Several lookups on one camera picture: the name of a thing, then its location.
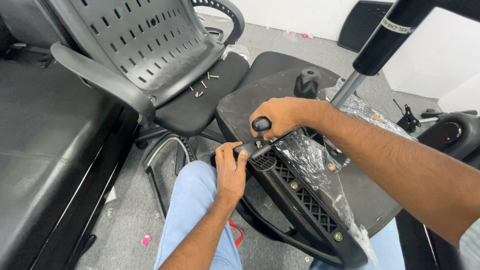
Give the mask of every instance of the hand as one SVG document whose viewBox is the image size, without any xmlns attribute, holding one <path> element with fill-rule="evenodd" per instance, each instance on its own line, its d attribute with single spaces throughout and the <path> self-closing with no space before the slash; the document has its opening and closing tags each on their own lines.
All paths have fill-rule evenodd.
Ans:
<svg viewBox="0 0 480 270">
<path fill-rule="evenodd" d="M 224 143 L 216 150 L 216 201 L 232 208 L 237 205 L 245 190 L 245 166 L 247 165 L 247 151 L 242 150 L 238 157 L 238 165 L 233 158 L 233 148 L 242 145 L 242 142 Z"/>
<path fill-rule="evenodd" d="M 262 103 L 250 116 L 250 123 L 260 116 L 266 116 L 272 122 L 272 128 L 265 132 L 264 140 L 268 141 L 273 137 L 281 136 L 304 125 L 303 116 L 308 114 L 306 107 L 318 100 L 306 98 L 271 98 Z M 258 132 L 250 130 L 253 137 L 258 136 Z"/>
</svg>

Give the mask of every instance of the forearm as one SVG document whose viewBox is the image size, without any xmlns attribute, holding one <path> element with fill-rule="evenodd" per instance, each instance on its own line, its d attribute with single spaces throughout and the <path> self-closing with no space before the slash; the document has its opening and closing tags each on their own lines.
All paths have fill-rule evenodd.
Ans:
<svg viewBox="0 0 480 270">
<path fill-rule="evenodd" d="M 450 243 L 480 217 L 480 172 L 443 153 L 312 100 L 319 130 L 401 206 Z"/>
<path fill-rule="evenodd" d="M 159 270 L 207 270 L 234 206 L 215 200 Z"/>
</svg>

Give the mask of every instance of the chair backrest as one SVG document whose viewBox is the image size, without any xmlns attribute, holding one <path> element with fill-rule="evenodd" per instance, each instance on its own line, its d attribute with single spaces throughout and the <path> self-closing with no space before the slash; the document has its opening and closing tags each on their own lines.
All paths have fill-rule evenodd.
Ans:
<svg viewBox="0 0 480 270">
<path fill-rule="evenodd" d="M 202 76 L 225 46 L 188 0 L 50 0 L 79 47 L 159 107 Z"/>
</svg>

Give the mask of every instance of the knee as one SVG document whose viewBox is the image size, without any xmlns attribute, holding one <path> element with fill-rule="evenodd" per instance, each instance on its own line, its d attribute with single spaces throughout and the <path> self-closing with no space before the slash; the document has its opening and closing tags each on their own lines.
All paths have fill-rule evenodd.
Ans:
<svg viewBox="0 0 480 270">
<path fill-rule="evenodd" d="M 216 169 L 203 161 L 192 161 L 180 171 L 177 183 L 190 187 L 201 184 L 216 189 Z"/>
</svg>

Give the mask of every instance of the blue jeans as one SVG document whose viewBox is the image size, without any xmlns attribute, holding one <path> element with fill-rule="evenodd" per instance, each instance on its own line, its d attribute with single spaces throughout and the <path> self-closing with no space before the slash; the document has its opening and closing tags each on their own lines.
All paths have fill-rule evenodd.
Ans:
<svg viewBox="0 0 480 270">
<path fill-rule="evenodd" d="M 173 187 L 170 208 L 165 219 L 162 239 L 154 270 L 170 256 L 173 250 L 195 227 L 216 197 L 216 169 L 202 161 L 193 161 L 179 173 Z M 371 238 L 372 247 L 382 269 L 404 270 L 402 251 L 395 220 Z M 327 265 L 314 260 L 311 269 L 325 269 Z M 220 236 L 210 270 L 241 270 L 240 257 L 235 247 L 230 226 Z"/>
</svg>

